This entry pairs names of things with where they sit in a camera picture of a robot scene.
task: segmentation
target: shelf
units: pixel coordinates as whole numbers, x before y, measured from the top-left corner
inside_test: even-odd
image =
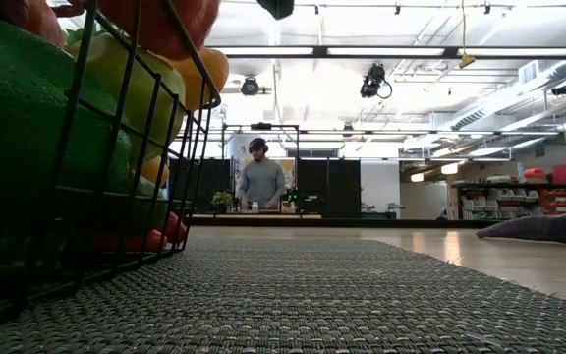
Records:
[[[566,189],[566,184],[553,183],[456,183],[455,189]]]

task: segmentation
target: headphones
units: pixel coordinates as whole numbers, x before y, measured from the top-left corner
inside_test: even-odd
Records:
[[[263,138],[254,138],[248,145],[248,152],[253,153],[254,149],[262,149],[263,153],[268,151],[267,144]]]

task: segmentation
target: potted plant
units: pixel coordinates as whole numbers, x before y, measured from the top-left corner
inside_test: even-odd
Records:
[[[216,192],[211,203],[216,213],[226,213],[226,210],[233,204],[233,195],[226,191]]]

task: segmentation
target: ceiling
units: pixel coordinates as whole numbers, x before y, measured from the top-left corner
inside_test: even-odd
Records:
[[[566,0],[465,0],[464,13],[460,0],[296,3],[294,14],[277,22],[255,0],[222,0],[206,45],[566,47]],[[488,12],[485,4],[490,5]],[[79,27],[82,22],[82,18],[62,20],[65,28]],[[275,94],[224,93],[223,117],[228,124],[267,120],[300,124],[302,129],[341,129],[344,123],[365,130],[438,129],[434,119],[450,118],[471,105],[484,104],[499,89],[516,82],[518,69],[529,63],[476,59],[465,69],[458,69],[459,59],[230,59],[231,77],[225,91],[236,89],[245,76],[254,76],[261,87]],[[393,88],[388,99],[360,97],[363,77],[373,63],[386,70]],[[479,122],[466,129],[499,130],[566,102],[566,95],[545,97],[542,89],[524,94],[493,117],[484,117],[486,124]],[[540,123],[551,123],[551,117],[546,118]],[[561,119],[566,119],[565,114],[559,115],[558,121]],[[218,116],[212,127],[220,128],[219,120]],[[477,137],[445,138],[424,145],[440,149],[464,140],[482,144]]]

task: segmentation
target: gray woven rug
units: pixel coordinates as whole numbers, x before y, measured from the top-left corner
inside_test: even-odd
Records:
[[[196,240],[0,324],[0,353],[566,353],[566,301],[373,241]]]

